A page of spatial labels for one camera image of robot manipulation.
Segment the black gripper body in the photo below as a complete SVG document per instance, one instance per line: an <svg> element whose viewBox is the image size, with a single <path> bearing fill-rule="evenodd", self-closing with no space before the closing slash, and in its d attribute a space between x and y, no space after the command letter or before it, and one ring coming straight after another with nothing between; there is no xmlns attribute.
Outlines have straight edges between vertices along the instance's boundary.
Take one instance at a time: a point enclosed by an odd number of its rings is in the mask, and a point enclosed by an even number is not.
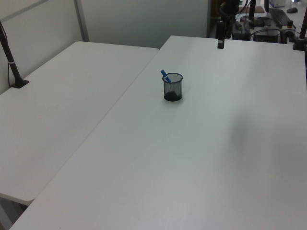
<svg viewBox="0 0 307 230"><path fill-rule="evenodd" d="M216 33L215 38L217 40L225 40L225 22L224 21L218 21L216 23Z"/></svg>

